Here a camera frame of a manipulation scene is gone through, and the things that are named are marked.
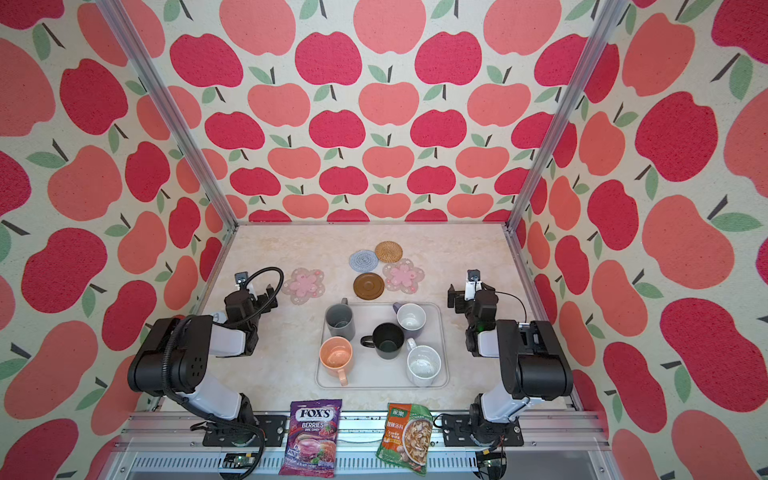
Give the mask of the pink flower coaster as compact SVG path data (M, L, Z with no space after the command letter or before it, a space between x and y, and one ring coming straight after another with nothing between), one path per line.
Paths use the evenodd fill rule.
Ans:
M423 269L414 265L407 258L395 263L387 263L382 269L385 288L392 292L402 292L407 295L418 291L419 283L425 279Z
M303 305L325 293L325 274L319 269L295 269L284 283L282 292L294 305Z

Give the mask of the rattan woven round coaster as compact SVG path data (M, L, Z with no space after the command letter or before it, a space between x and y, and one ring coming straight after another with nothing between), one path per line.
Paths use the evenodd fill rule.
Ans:
M394 241L382 241L374 249L379 261L384 263L396 263L403 257L402 247Z

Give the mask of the brown wooden round coaster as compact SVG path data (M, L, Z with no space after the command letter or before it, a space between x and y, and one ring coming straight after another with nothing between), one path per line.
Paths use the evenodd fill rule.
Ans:
M370 301L379 298L385 290L383 278L373 272L358 275L353 282L354 294L362 300Z

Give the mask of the grey woven round coaster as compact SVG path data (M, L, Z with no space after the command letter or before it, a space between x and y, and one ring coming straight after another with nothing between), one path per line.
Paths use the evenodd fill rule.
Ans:
M349 266L358 273L373 272L378 264L379 259L372 250L359 250L349 257Z

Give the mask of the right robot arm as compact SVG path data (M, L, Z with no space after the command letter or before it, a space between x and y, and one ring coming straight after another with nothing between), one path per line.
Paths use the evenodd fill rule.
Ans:
M477 282L447 291L447 307L468 323L466 349L474 357L499 361L500 383L478 394L469 408L470 432L478 444L501 439L529 406L567 397L573 389L572 370L552 325L498 319L498 294Z

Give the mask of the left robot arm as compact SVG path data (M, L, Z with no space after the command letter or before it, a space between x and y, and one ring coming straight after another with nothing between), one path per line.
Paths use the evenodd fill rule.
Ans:
M264 440L248 397L224 386L207 367L211 357L252 355L261 315L277 306L272 287L259 296L240 289L225 298L222 315L156 321L128 368L128 386L134 392L167 397L211 428L236 431L247 441Z

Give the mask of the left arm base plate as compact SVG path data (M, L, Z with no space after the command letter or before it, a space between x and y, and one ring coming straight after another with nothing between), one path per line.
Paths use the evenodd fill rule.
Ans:
M288 417L286 415L256 415L257 427L262 432L267 447L283 444ZM207 423L202 445L221 448L256 448L260 445L255 433L229 426Z

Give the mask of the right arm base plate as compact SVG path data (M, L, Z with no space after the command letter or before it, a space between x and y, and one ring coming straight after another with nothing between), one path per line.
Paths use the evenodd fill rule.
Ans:
M470 414L439 414L433 426L447 447L521 447L524 439L519 422L493 423Z

